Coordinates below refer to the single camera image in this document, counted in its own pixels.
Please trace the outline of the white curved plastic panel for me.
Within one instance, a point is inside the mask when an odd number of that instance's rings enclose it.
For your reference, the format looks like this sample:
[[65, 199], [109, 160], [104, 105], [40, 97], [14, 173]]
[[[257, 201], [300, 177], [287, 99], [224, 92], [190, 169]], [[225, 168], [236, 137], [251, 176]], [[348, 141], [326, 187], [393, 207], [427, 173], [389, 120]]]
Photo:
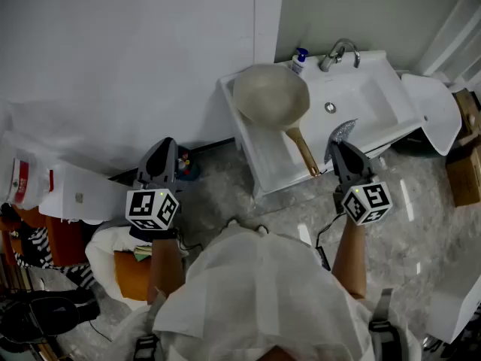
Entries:
[[446, 156], [461, 130], [461, 114], [453, 94], [432, 77], [403, 74], [401, 82], [420, 110], [425, 137], [437, 153]]

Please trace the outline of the soap bottle with blue pump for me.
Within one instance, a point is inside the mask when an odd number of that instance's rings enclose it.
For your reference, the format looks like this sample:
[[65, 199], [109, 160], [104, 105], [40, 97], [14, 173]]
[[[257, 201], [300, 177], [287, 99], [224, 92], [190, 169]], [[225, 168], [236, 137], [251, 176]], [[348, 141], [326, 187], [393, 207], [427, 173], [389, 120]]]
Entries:
[[304, 70], [306, 65], [306, 58], [308, 57], [308, 50], [305, 48], [298, 47], [296, 49], [296, 54], [292, 57], [292, 64], [291, 69], [297, 74], [300, 75]]

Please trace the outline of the brown cardboard box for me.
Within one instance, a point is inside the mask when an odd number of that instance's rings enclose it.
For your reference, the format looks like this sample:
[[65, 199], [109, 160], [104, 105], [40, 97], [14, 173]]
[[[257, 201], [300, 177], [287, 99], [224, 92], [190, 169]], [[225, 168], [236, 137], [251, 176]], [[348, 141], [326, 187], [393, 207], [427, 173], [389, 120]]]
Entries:
[[481, 136], [481, 104], [476, 94], [462, 89], [453, 94], [461, 115], [461, 129], [455, 141], [463, 146]]
[[446, 164], [446, 172], [456, 207], [481, 202], [481, 146], [468, 156]]

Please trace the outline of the chrome faucet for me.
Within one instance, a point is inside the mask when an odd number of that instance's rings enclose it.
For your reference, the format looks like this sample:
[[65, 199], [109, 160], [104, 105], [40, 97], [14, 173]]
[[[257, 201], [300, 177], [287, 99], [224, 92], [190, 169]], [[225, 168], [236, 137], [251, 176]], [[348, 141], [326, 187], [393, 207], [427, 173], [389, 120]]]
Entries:
[[323, 72], [329, 72], [330, 67], [333, 64], [338, 64], [342, 61], [343, 55], [346, 52], [346, 48], [350, 48], [354, 54], [353, 67], [358, 68], [360, 66], [361, 57], [357, 46], [347, 38], [341, 38], [336, 41], [331, 50], [324, 56], [319, 63], [319, 69]]

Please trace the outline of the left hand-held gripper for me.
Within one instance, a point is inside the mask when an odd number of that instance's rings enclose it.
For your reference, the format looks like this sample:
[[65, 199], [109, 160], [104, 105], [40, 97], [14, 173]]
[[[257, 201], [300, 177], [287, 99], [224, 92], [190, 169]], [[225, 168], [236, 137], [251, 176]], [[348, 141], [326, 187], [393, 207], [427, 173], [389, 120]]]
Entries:
[[127, 192], [125, 217], [142, 231], [169, 229], [179, 202], [177, 190], [178, 146], [167, 137], [142, 157], [133, 189]]

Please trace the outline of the white cabinet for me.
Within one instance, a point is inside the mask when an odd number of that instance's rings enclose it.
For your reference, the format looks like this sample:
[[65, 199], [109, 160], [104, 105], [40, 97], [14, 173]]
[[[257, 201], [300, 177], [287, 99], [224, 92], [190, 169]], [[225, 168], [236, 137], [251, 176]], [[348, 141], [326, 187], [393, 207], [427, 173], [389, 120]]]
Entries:
[[434, 288], [426, 332], [448, 344], [458, 337], [481, 303], [481, 272], [451, 272]]

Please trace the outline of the white shelf rack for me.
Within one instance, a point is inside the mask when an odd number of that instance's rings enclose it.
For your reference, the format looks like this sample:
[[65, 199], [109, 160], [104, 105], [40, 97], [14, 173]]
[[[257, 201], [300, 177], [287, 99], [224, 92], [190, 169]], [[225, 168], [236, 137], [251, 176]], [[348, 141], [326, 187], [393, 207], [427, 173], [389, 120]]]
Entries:
[[412, 71], [481, 94], [481, 0], [458, 0]]

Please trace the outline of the black white striped cloth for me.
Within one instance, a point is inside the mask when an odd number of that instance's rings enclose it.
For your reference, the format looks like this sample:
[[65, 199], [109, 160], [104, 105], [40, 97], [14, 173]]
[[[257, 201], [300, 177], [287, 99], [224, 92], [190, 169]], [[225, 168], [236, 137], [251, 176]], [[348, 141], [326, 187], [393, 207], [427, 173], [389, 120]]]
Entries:
[[42, 268], [57, 271], [72, 283], [86, 290], [96, 283], [89, 263], [86, 260], [74, 262], [73, 265], [55, 265], [53, 261], [53, 249], [50, 246], [47, 229], [39, 228], [21, 235], [12, 232], [11, 238], [19, 238], [22, 245], [22, 253], [14, 249], [14, 259], [20, 268]]

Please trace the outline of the white cushion bag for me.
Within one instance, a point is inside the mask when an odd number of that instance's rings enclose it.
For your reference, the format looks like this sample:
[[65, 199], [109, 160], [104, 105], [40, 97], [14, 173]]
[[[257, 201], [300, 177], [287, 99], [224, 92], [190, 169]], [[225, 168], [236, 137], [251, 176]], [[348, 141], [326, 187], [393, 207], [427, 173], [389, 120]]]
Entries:
[[145, 302], [135, 301], [122, 296], [115, 277], [115, 265], [113, 260], [114, 252], [123, 251], [133, 253], [136, 246], [150, 245], [152, 247], [153, 243], [141, 241], [130, 236], [129, 230], [131, 227], [131, 225], [126, 224], [118, 226], [114, 223], [106, 223], [100, 226], [86, 246], [86, 256], [89, 260], [95, 279], [104, 288], [109, 297], [119, 302], [123, 302], [132, 310], [135, 310], [141, 306], [147, 305], [147, 300]]

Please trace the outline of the person's left forearm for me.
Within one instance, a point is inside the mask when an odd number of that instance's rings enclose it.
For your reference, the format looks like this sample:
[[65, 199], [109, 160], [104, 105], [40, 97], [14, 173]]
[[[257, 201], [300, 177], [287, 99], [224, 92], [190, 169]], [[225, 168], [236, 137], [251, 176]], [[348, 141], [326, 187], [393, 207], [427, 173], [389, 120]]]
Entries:
[[147, 288], [147, 303], [159, 294], [168, 297], [185, 283], [182, 256], [176, 239], [154, 240]]

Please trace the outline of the silver scrubbing pad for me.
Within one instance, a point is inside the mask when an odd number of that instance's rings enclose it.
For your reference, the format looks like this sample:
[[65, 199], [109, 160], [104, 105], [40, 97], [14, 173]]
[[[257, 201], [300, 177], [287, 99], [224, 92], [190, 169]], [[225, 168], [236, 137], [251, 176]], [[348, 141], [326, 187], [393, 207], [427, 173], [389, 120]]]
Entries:
[[347, 120], [337, 126], [329, 135], [328, 142], [326, 144], [324, 163], [327, 164], [331, 160], [331, 146], [333, 143], [339, 144], [346, 141], [350, 133], [355, 128], [357, 119]]

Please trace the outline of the black wristband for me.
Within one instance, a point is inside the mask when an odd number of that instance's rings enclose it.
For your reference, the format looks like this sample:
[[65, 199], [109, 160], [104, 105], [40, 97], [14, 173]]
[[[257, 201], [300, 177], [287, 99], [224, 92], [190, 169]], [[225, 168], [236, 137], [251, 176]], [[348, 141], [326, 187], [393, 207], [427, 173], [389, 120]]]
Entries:
[[148, 243], [153, 243], [155, 240], [177, 240], [178, 229], [166, 229], [166, 230], [142, 230], [135, 226], [132, 226], [129, 230], [130, 236], [145, 241]]

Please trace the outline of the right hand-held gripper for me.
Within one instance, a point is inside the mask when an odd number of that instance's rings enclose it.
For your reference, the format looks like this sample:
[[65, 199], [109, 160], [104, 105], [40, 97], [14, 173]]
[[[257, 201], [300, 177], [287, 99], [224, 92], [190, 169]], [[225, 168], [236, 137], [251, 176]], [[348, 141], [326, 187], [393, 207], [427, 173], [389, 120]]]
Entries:
[[330, 146], [334, 174], [339, 184], [333, 194], [336, 211], [361, 226], [384, 218], [392, 206], [386, 182], [375, 180], [371, 161], [349, 142]]

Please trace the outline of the beige pan with wooden handle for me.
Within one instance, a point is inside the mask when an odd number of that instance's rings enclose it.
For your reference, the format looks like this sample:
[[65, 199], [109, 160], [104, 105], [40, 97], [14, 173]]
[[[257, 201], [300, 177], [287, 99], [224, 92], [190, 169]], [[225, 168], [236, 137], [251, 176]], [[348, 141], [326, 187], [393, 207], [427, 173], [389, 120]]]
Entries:
[[254, 65], [234, 79], [235, 107], [257, 126], [284, 132], [304, 160], [309, 174], [319, 168], [300, 130], [301, 118], [310, 109], [306, 82], [284, 65]]

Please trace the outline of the white sink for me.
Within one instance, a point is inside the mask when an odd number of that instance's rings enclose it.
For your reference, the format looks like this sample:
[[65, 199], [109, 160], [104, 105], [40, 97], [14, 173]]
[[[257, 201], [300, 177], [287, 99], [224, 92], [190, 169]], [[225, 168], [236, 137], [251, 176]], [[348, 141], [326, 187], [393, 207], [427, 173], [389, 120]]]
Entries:
[[[307, 58], [302, 78], [310, 93], [310, 109], [301, 119], [300, 129], [322, 173], [333, 169], [324, 163], [326, 143], [332, 130], [347, 120], [357, 119], [348, 141], [374, 158], [391, 143], [422, 126], [423, 119], [401, 79], [383, 51], [361, 54], [358, 68], [354, 56], [344, 54], [329, 72], [319, 69], [319, 57]], [[219, 79], [234, 124], [234, 139], [244, 151], [253, 176], [253, 197], [311, 179], [298, 148], [284, 132], [254, 125], [235, 107], [233, 88], [236, 74]], [[330, 114], [325, 103], [337, 110]]]

